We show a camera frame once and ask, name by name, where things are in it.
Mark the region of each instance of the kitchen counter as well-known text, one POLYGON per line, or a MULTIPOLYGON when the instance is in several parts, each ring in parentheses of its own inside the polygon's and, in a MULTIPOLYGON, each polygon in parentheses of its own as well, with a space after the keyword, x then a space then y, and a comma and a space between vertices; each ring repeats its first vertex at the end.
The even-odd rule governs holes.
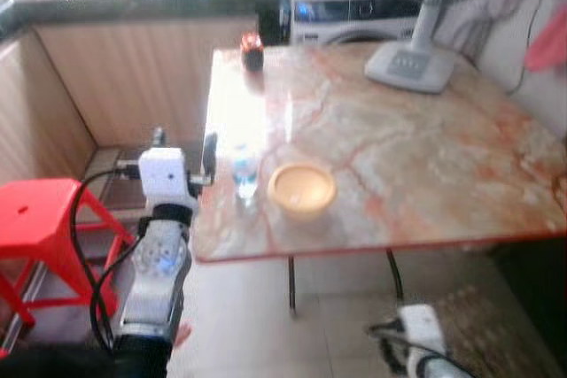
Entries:
POLYGON ((201 18, 256 13, 265 44, 278 44, 285 0, 13 0, 0 11, 0 40, 27 25, 122 19, 201 18))
POLYGON ((238 50, 215 52, 206 132, 219 136, 217 173, 195 221, 197 259, 565 235, 563 145, 464 59, 438 96, 370 81, 363 68, 377 47, 269 48, 255 75, 238 50), (260 155, 250 204, 236 201, 230 171, 243 140, 260 155), (337 181, 318 220, 294 222, 267 200, 270 175, 290 161, 337 181))

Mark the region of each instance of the wooden bowl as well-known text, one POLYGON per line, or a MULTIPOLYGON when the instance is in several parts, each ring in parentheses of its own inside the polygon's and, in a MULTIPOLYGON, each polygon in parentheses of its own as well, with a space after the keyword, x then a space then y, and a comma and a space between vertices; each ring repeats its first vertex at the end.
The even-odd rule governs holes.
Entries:
POLYGON ((290 163, 274 171, 268 197, 295 220, 316 219, 337 196, 335 178, 319 166, 290 163))

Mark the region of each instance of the fan pole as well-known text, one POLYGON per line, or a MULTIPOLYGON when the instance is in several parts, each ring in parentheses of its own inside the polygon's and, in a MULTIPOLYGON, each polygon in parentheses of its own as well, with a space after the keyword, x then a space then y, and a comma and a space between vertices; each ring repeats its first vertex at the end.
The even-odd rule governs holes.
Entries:
POLYGON ((410 46, 413 50, 431 49, 433 33, 435 33, 437 20, 441 14, 441 5, 442 2, 435 2, 435 0, 423 0, 411 39, 410 46))
POLYGON ((440 6, 422 4, 417 17, 416 28, 411 38, 411 49, 431 49, 431 40, 433 39, 433 33, 435 32, 435 26, 440 13, 440 6))

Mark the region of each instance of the red plastic stool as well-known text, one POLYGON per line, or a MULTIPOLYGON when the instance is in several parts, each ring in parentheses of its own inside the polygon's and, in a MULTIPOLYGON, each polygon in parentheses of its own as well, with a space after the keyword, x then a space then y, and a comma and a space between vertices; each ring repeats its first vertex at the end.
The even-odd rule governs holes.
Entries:
MULTIPOLYGON (((31 309, 61 305, 88 305, 92 288, 77 258, 69 231, 69 214, 74 196, 81 184, 73 179, 40 179, 13 181, 0 188, 0 258, 26 258, 26 267, 15 285, 0 274, 0 297, 29 326, 35 324, 31 309), (23 302, 20 293, 35 262, 42 261, 59 276, 78 297, 23 302)), ((77 230, 110 228, 113 244, 105 268, 118 257, 123 243, 132 243, 132 235, 88 191, 82 194, 79 209, 88 206, 102 223, 77 225, 77 230)), ((102 298, 108 314, 116 312, 118 299, 108 279, 102 298)))

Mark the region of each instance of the cabinet door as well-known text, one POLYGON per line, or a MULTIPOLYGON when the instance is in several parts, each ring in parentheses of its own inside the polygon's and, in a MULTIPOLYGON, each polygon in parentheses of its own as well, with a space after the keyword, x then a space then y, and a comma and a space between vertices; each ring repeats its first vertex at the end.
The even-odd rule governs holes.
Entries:
POLYGON ((213 49, 237 47, 255 17, 48 26, 37 29, 100 146, 203 137, 213 49))
POLYGON ((95 144, 37 37, 0 49, 0 185, 82 177, 95 144))

